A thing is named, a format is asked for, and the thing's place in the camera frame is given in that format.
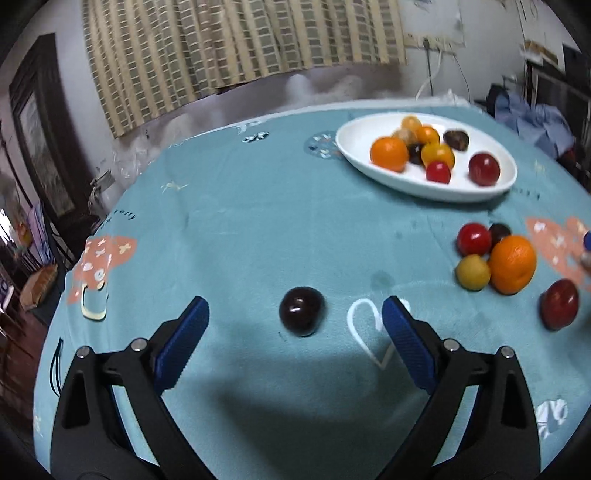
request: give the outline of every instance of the teal tablecloth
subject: teal tablecloth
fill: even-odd
[[[550,333],[537,301],[560,278],[556,265],[540,255],[533,281],[516,296],[468,293],[454,280],[454,240],[473,221],[503,222],[532,238],[571,217],[591,225],[589,197],[555,162],[482,113],[415,110],[466,122],[501,142],[519,167],[509,194],[485,205],[446,205],[367,179],[335,154],[331,139],[345,122],[378,110],[280,116],[164,151],[92,239],[82,273],[68,275],[35,387],[39,461],[49,468],[58,402],[49,373],[59,337],[65,378],[79,346],[104,352],[149,338],[199,295],[210,305],[209,328],[163,398],[211,471],[220,480],[371,480],[427,401],[376,328],[372,303],[379,310],[398,295],[442,338],[474,351],[515,348],[547,465],[591,400],[590,296],[581,288],[575,324]],[[259,132],[268,136],[243,142]],[[82,315],[82,279],[85,306],[100,312],[107,305],[102,322]],[[93,290],[100,281],[105,288]],[[302,285],[320,290],[328,305],[322,327],[306,339],[286,332],[277,313],[285,292]],[[368,300],[351,309],[360,299]],[[465,396],[440,459],[453,455],[474,393]],[[125,394],[117,389],[116,396],[137,454],[153,460]]]

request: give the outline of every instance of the blue gripper pad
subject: blue gripper pad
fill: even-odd
[[[173,388],[209,324],[209,305],[195,297],[178,318],[178,326],[154,362],[154,388]]]
[[[435,360],[414,329],[416,320],[398,297],[390,297],[382,306],[382,321],[414,384],[431,395],[437,387]]]

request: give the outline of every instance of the curtain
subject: curtain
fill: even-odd
[[[343,63],[405,63],[398,0],[83,0],[115,137],[219,89]]]

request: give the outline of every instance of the cherry tomato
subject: cherry tomato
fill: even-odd
[[[442,161],[451,170],[456,164],[456,156],[449,145],[446,144],[429,143],[425,145],[421,152],[421,159],[425,167],[428,167],[434,161]]]
[[[466,290],[479,291],[491,281],[491,269],[480,255],[468,255],[458,263],[456,278]]]
[[[467,255],[486,255],[492,246],[491,233],[484,225],[467,223],[457,234],[457,250],[465,257]]]
[[[422,127],[419,127],[415,133],[417,134],[419,142],[425,145],[428,143],[439,143],[441,140],[439,133],[437,133],[437,130],[431,127],[431,125],[423,125]]]
[[[416,132],[422,126],[423,124],[417,117],[415,117],[414,115],[409,115],[402,120],[402,125],[400,126],[400,128],[406,128],[409,129],[411,132]]]
[[[446,163],[442,161],[434,161],[427,167],[427,180],[436,181],[438,183],[449,183],[452,179],[452,172]]]
[[[400,140],[402,140],[406,146],[417,143],[416,134],[412,130],[409,130],[408,128],[401,128],[400,130],[396,130],[392,134],[392,136],[394,138],[399,138]]]
[[[568,278],[554,282],[540,300],[540,316],[550,330],[567,327],[578,312],[579,291]]]
[[[492,187],[501,176],[501,167],[492,155],[477,153],[468,164],[468,176],[481,187]]]
[[[414,163],[415,165],[423,165],[423,161],[421,160],[421,151],[423,150],[422,143],[413,143],[412,145],[408,146],[408,155],[410,163]]]

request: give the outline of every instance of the wooden door frame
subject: wooden door frame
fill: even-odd
[[[41,35],[37,38],[21,62],[9,91],[18,143],[35,191],[58,233],[69,248],[78,254],[80,240],[76,238],[73,242],[76,245],[70,246],[72,242],[68,239],[69,236],[71,237],[68,232],[80,222],[88,223],[84,220],[85,216],[89,215],[88,198],[92,190],[90,186],[92,175],[86,165],[67,110],[57,61],[55,34]],[[33,93],[48,150],[66,192],[74,204],[74,210],[61,217],[56,214],[37,176],[22,130],[20,115]]]

